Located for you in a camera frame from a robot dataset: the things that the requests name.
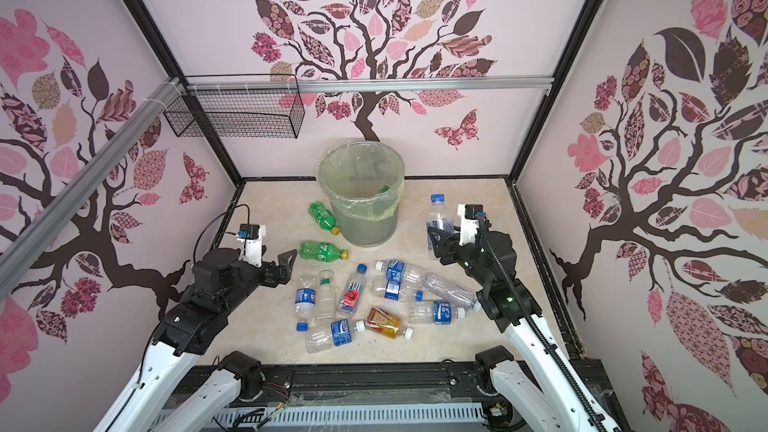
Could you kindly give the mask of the clear bottle blue cap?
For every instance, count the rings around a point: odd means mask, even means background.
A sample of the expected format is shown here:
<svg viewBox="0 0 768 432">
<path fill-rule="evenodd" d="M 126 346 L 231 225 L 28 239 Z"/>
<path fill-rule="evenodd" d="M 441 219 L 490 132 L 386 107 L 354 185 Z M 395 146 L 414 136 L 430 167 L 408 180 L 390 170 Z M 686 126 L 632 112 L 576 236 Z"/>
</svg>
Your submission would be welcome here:
<svg viewBox="0 0 768 432">
<path fill-rule="evenodd" d="M 440 235 L 431 232 L 430 228 L 453 233 L 454 216 L 451 210 L 446 206 L 445 196 L 442 193 L 432 194 L 430 201 L 431 205 L 426 214 L 428 256 L 430 259 L 437 259 L 434 249 L 434 240 L 439 241 Z"/>
</svg>

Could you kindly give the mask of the clear bottle blue label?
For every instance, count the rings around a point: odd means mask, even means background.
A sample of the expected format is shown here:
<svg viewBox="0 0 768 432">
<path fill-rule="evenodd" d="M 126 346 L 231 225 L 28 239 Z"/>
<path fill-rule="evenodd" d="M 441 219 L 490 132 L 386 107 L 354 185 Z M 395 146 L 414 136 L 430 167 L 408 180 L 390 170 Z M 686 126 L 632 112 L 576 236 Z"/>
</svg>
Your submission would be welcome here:
<svg viewBox="0 0 768 432">
<path fill-rule="evenodd" d="M 408 322 L 415 325 L 449 325 L 464 319 L 467 311 L 444 300 L 413 302 L 408 311 Z"/>
<path fill-rule="evenodd" d="M 362 320 L 353 321 L 347 318 L 336 320 L 330 324 L 314 326 L 305 334 L 305 348 L 309 354 L 315 354 L 355 341 L 356 337 L 366 330 Z"/>
<path fill-rule="evenodd" d="M 304 274 L 298 279 L 294 300 L 294 316 L 296 330 L 306 332 L 314 316 L 316 304 L 317 277 L 314 274 Z"/>
<path fill-rule="evenodd" d="M 400 284 L 408 282 L 419 286 L 427 275 L 423 268 L 397 259 L 378 260 L 375 268 L 382 272 L 387 280 Z"/>
<path fill-rule="evenodd" d="M 386 279 L 384 277 L 374 278 L 371 283 L 371 292 L 375 297 L 384 298 L 387 300 L 409 303 L 409 302 L 421 302 L 424 300 L 424 295 L 421 290 L 401 282 Z"/>
</svg>

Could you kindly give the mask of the long clear bottle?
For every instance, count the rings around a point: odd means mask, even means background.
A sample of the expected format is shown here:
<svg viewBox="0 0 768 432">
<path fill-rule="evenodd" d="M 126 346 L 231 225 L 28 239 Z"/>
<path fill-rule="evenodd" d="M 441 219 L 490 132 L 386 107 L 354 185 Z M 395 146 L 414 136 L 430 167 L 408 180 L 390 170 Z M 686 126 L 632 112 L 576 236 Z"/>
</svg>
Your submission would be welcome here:
<svg viewBox="0 0 768 432">
<path fill-rule="evenodd" d="M 472 292 L 441 275 L 427 273 L 424 276 L 422 287 L 426 291 L 447 300 L 457 307 L 474 311 L 478 311 L 482 308 L 475 292 Z"/>
</svg>

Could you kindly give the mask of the green bottle bin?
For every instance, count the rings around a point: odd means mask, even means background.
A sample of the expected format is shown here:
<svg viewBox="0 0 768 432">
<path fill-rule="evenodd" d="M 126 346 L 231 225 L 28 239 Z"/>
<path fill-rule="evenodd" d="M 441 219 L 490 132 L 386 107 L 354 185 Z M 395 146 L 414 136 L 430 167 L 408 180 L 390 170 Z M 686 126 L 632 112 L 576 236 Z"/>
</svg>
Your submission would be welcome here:
<svg viewBox="0 0 768 432">
<path fill-rule="evenodd" d="M 312 202 L 308 207 L 308 212 L 323 230 L 330 232 L 334 236 L 338 236 L 341 233 L 337 219 L 322 202 Z"/>
</svg>

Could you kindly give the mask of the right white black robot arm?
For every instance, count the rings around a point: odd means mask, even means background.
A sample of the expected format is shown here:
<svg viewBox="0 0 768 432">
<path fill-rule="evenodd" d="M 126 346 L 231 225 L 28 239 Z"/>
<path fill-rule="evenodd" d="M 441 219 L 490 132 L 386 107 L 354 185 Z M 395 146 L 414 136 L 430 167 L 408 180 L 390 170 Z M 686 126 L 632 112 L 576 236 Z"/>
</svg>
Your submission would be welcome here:
<svg viewBox="0 0 768 432">
<path fill-rule="evenodd" d="M 522 356 L 496 347 L 481 366 L 483 380 L 532 431 L 621 431 L 563 355 L 541 307 L 516 277 L 511 237 L 482 229 L 466 243 L 458 233 L 428 228 L 440 263 L 457 264 L 481 285 L 476 297 L 486 316 Z"/>
</svg>

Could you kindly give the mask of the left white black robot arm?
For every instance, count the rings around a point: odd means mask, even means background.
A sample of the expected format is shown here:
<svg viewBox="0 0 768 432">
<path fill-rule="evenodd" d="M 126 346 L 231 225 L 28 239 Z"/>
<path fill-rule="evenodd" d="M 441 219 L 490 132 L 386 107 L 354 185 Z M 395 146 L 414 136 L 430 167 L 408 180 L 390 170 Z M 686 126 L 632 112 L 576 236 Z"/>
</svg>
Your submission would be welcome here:
<svg viewBox="0 0 768 432">
<path fill-rule="evenodd" d="M 238 399 L 263 392 L 260 362 L 239 351 L 226 355 L 205 382 L 161 424 L 155 422 L 174 390 L 227 326 L 229 315 L 258 287 L 286 284 L 298 255 L 261 258 L 260 242 L 244 250 L 217 248 L 192 267 L 194 282 L 166 313 L 145 347 L 140 366 L 97 425 L 99 431 L 199 431 Z"/>
</svg>

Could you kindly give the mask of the mesh bin with green liner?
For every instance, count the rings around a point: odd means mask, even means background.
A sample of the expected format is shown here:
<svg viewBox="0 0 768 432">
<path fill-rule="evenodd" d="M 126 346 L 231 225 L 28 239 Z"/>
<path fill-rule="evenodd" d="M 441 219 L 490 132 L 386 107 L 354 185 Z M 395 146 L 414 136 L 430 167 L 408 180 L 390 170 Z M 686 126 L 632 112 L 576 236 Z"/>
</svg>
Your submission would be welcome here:
<svg viewBox="0 0 768 432">
<path fill-rule="evenodd" d="M 405 162 L 394 148 L 367 140 L 340 144 L 320 158 L 315 178 L 348 242 L 376 247 L 394 236 L 405 189 Z M 390 190 L 379 194 L 386 185 Z"/>
</svg>

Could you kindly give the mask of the clear bottle green cap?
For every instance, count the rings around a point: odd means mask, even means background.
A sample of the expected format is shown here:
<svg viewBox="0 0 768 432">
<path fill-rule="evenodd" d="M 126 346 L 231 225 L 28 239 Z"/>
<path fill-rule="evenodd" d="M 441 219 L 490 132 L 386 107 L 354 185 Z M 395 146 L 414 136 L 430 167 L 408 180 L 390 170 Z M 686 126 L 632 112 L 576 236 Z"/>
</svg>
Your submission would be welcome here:
<svg viewBox="0 0 768 432">
<path fill-rule="evenodd" d="M 320 272 L 315 303 L 315 323 L 317 325 L 330 324 L 334 320 L 336 295 L 333 282 L 334 273 L 331 270 Z"/>
</svg>

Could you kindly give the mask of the Fiji bottle pink flower label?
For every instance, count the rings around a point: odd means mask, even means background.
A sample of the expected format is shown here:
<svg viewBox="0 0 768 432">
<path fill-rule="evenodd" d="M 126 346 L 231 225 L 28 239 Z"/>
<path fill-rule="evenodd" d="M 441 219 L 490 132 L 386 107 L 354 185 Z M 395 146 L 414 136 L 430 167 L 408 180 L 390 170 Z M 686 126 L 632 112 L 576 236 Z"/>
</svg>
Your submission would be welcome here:
<svg viewBox="0 0 768 432">
<path fill-rule="evenodd" d="M 346 318 L 352 318 L 356 314 L 361 302 L 361 297 L 365 291 L 367 270 L 367 265 L 361 263 L 356 267 L 356 270 L 349 275 L 337 305 L 337 312 L 339 315 Z"/>
</svg>

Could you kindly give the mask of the clear bottle blue label bottom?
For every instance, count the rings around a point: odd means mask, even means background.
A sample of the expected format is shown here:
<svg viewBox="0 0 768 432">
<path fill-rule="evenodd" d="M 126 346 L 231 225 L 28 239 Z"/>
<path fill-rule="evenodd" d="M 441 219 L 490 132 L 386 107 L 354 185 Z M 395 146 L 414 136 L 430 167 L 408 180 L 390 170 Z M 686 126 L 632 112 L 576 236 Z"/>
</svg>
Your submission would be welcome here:
<svg viewBox="0 0 768 432">
<path fill-rule="evenodd" d="M 309 354 L 315 354 L 355 341 L 356 337 L 366 330 L 362 320 L 353 321 L 347 318 L 336 320 L 330 324 L 314 326 L 305 334 L 305 348 Z"/>
</svg>

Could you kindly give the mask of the amber tea bottle red label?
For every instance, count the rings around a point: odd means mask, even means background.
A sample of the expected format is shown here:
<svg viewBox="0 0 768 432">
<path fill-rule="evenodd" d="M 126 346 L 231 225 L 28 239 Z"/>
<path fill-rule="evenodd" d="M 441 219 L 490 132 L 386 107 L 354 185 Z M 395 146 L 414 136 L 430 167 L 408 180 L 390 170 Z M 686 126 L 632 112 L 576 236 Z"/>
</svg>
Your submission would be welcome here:
<svg viewBox="0 0 768 432">
<path fill-rule="evenodd" d="M 407 326 L 400 316 L 381 307 L 370 309 L 366 318 L 362 320 L 362 327 L 390 339 L 411 340 L 414 334 L 413 328 Z"/>
</svg>

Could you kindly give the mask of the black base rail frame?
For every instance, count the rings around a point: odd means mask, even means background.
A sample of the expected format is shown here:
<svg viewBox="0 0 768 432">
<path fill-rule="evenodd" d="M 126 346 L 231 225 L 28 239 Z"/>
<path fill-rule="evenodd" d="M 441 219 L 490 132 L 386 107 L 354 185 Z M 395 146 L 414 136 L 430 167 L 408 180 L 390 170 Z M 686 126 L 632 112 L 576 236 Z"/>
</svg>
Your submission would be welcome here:
<svg viewBox="0 0 768 432">
<path fill-rule="evenodd" d="M 483 380 L 476 362 L 263 365 L 261 388 L 225 409 L 291 406 L 471 402 L 482 405 L 487 427 L 521 430 L 522 419 Z"/>
</svg>

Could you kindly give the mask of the aluminium rail back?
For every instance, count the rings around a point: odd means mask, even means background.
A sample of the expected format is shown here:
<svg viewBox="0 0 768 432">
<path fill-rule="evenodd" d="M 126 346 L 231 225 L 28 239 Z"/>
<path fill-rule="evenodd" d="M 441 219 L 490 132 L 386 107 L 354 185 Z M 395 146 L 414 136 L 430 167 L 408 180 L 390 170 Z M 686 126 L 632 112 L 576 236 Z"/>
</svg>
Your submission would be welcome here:
<svg viewBox="0 0 768 432">
<path fill-rule="evenodd" d="M 426 92 L 426 90 L 550 90 L 551 76 L 481 76 L 481 78 L 397 78 L 397 80 L 286 80 L 286 82 L 190 82 L 190 94 L 200 92 L 296 92 L 296 94 L 342 94 L 342 92 Z"/>
</svg>

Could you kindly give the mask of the aluminium rail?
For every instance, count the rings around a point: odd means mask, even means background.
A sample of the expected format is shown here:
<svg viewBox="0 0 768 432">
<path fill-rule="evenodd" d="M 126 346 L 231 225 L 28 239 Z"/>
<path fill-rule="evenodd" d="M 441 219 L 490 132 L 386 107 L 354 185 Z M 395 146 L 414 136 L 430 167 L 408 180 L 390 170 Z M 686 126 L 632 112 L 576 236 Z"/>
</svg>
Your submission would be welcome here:
<svg viewBox="0 0 768 432">
<path fill-rule="evenodd" d="M 481 76 L 481 78 L 397 78 L 397 80 L 286 80 L 286 82 L 190 82 L 190 94 L 200 92 L 296 92 L 296 94 L 342 94 L 342 92 L 426 92 L 426 90 L 550 90 L 551 76 Z"/>
<path fill-rule="evenodd" d="M 113 138 L 81 168 L 78 176 L 53 198 L 50 206 L 32 221 L 20 238 L 10 244 L 1 256 L 2 297 L 11 293 L 52 239 L 74 218 L 90 194 L 98 188 L 119 160 L 128 154 L 128 150 L 138 142 L 155 118 L 180 96 L 182 85 L 178 78 L 167 78 L 162 82 L 142 102 L 128 122 L 119 128 Z"/>
</svg>

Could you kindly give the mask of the aluminium rail left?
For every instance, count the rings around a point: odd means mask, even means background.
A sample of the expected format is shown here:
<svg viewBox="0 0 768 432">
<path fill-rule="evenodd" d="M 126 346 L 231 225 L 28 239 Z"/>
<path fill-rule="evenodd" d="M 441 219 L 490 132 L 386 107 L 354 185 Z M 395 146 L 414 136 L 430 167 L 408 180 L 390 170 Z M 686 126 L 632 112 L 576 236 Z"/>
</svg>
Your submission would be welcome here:
<svg viewBox="0 0 768 432">
<path fill-rule="evenodd" d="M 167 78 L 162 82 L 142 102 L 128 122 L 119 128 L 113 138 L 81 168 L 78 176 L 53 198 L 50 206 L 32 221 L 20 238 L 10 244 L 1 256 L 2 297 L 11 293 L 52 239 L 74 218 L 90 194 L 98 188 L 119 160 L 128 154 L 128 150 L 138 142 L 155 118 L 180 96 L 182 85 L 178 78 Z"/>
</svg>

